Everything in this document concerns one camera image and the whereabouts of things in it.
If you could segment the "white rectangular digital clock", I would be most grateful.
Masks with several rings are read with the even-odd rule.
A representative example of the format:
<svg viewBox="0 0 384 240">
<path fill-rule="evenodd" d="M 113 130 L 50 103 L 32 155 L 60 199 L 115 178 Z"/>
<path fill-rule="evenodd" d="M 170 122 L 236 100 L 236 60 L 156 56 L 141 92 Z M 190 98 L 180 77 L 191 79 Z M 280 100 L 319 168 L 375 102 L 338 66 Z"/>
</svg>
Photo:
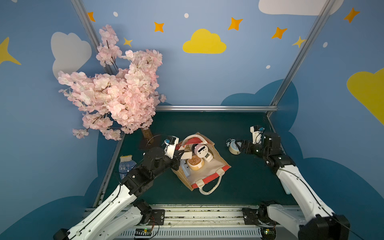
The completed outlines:
<svg viewBox="0 0 384 240">
<path fill-rule="evenodd" d="M 210 162 L 214 156 L 210 152 L 209 148 L 205 144 L 194 144 L 192 146 L 193 153 L 200 159 L 205 160 L 206 162 Z"/>
</svg>

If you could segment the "beige red canvas tote bag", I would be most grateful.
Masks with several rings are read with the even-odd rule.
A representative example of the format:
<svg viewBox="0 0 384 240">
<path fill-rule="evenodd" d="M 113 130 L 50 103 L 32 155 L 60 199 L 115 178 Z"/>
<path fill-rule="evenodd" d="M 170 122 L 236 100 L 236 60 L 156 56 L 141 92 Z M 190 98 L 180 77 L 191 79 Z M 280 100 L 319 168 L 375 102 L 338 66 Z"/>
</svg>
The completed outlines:
<svg viewBox="0 0 384 240">
<path fill-rule="evenodd" d="M 210 162 L 204 160 L 205 165 L 198 171 L 190 169 L 191 175 L 188 178 L 181 167 L 173 172 L 188 189 L 198 189 L 202 195 L 208 196 L 219 187 L 224 174 L 231 166 L 220 156 L 215 143 L 200 133 L 187 136 L 177 144 L 176 150 L 185 150 L 182 160 L 187 161 L 195 155 L 192 151 L 194 144 L 207 145 L 214 158 Z"/>
</svg>

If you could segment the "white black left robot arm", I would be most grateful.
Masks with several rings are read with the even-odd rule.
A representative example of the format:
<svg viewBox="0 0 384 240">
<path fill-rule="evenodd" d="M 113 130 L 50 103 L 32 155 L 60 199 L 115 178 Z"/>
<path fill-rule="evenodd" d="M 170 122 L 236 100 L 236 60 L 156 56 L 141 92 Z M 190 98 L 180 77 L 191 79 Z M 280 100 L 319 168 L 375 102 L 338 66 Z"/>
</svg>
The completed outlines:
<svg viewBox="0 0 384 240">
<path fill-rule="evenodd" d="M 143 161 L 128 172 L 114 192 L 84 220 L 69 230 L 60 229 L 55 240 L 112 240 L 125 229 L 140 222 L 147 222 L 151 207 L 143 200 L 144 192 L 153 186 L 154 180 L 168 169 L 178 170 L 181 160 L 192 158 L 192 152 L 167 151 L 159 147 L 144 154 Z"/>
</svg>

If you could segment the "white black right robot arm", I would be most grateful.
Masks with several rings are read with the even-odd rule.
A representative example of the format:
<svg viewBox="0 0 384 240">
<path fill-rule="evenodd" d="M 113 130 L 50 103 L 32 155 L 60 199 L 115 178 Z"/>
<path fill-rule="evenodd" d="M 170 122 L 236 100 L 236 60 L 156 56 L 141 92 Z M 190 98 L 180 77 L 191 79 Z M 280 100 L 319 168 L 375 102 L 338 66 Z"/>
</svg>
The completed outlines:
<svg viewBox="0 0 384 240">
<path fill-rule="evenodd" d="M 252 141 L 236 141 L 239 151 L 263 159 L 284 184 L 300 207 L 303 216 L 280 204 L 268 202 L 259 208 L 263 223 L 278 223 L 299 240 L 347 240 L 350 222 L 337 215 L 310 187 L 296 163 L 285 154 L 281 137 L 276 133 L 252 133 Z"/>
</svg>

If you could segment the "white round alarm clock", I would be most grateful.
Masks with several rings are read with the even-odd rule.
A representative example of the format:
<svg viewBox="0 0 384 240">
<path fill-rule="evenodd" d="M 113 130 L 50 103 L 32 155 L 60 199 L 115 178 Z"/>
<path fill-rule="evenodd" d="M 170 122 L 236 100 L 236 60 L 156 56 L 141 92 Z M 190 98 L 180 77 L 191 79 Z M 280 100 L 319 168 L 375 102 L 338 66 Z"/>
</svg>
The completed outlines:
<svg viewBox="0 0 384 240">
<path fill-rule="evenodd" d="M 235 139 L 228 139 L 226 141 L 226 145 L 233 155 L 239 155 L 241 153 L 241 145 L 242 143 L 240 141 L 237 141 Z"/>
</svg>

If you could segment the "light blue square alarm clock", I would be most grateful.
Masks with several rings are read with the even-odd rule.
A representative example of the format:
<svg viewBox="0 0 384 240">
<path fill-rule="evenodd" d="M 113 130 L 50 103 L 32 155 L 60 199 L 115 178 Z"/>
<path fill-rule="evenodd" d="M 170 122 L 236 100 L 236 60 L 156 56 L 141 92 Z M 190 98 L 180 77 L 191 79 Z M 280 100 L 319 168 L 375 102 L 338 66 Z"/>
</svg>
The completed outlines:
<svg viewBox="0 0 384 240">
<path fill-rule="evenodd" d="M 188 178 L 191 175 L 191 170 L 187 164 L 187 161 L 181 160 L 180 167 L 182 168 L 184 175 Z"/>
</svg>

